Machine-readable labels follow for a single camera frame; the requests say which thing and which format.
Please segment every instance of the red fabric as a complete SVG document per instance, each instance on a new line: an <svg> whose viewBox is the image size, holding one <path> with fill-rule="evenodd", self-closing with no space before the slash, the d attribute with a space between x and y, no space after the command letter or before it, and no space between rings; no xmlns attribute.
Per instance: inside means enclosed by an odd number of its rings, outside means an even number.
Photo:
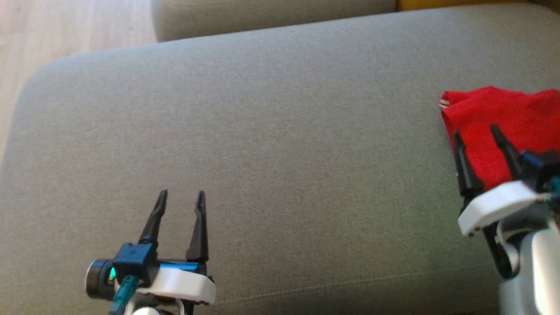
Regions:
<svg viewBox="0 0 560 315"><path fill-rule="evenodd" d="M470 92L447 91L443 116L447 132L459 130L477 176L491 189L511 180L502 151L494 143L490 125L497 124L518 151L560 151L560 92L535 94L483 87Z"/></svg>

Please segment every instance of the yellow object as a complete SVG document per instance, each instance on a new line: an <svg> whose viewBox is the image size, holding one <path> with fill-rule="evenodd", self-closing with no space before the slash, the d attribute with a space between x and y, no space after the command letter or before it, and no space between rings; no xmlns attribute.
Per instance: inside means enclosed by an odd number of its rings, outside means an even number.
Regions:
<svg viewBox="0 0 560 315"><path fill-rule="evenodd" d="M464 4L527 2L527 0L399 0L399 11L460 6Z"/></svg>

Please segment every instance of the couch seam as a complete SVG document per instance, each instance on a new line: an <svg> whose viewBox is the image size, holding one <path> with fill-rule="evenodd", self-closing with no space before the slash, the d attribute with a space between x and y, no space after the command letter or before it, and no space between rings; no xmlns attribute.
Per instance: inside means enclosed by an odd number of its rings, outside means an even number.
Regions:
<svg viewBox="0 0 560 315"><path fill-rule="evenodd" d="M357 288L359 286L371 285L373 282L377 282L377 281L384 281L384 280L391 280L391 279L404 279L404 278L407 278L407 277L415 277L415 276L423 276L423 275L438 275L438 274L442 274L442 273L454 272L454 271L458 271L458 270L473 269L473 268L483 267L483 266L486 266L486 265L471 265L471 266L468 266L468 267L452 268L452 269L447 269L447 270L442 270L442 271L434 271L434 272L412 272L412 273L405 274L405 275L374 277L374 278L369 278L369 279L332 282L332 283L328 283L328 284L305 286L305 287L295 288L295 289L280 290L280 291L275 291L275 292L270 292L270 293L256 294L256 295L251 295L249 297L244 297L244 298L229 299L229 300L216 302L214 305L219 307L222 304L229 304L229 303L239 303L239 302L248 303L249 301L252 301L252 300L259 300L259 301L272 300L272 299L280 298L281 295L290 295L290 294L296 294L296 293L310 294L310 293L313 293L313 292L316 293L316 292L329 290L329 289L331 289L332 287L335 287L335 286L345 286L347 288Z"/></svg>

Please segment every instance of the gray fabric upholstery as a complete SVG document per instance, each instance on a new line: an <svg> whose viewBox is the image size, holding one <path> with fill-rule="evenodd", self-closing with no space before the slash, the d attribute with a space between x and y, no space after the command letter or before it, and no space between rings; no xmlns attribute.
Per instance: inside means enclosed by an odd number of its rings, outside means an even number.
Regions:
<svg viewBox="0 0 560 315"><path fill-rule="evenodd" d="M21 95L0 171L3 314L104 314L88 264L160 257L208 198L213 307L196 314L445 314L496 306L464 239L446 89L560 87L560 16L528 4L392 13L63 59Z"/></svg>
<svg viewBox="0 0 560 315"><path fill-rule="evenodd" d="M393 12L396 0L152 0L158 41Z"/></svg>

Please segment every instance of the cable connector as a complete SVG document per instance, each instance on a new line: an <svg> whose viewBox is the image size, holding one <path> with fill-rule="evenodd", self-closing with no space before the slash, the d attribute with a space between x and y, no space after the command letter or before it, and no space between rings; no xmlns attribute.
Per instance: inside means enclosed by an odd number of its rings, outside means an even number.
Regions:
<svg viewBox="0 0 560 315"><path fill-rule="evenodd" d="M119 290L113 297L115 304L109 311L109 315L123 315L127 309L128 301L130 301L136 289L138 289L138 277L132 275L124 277Z"/></svg>

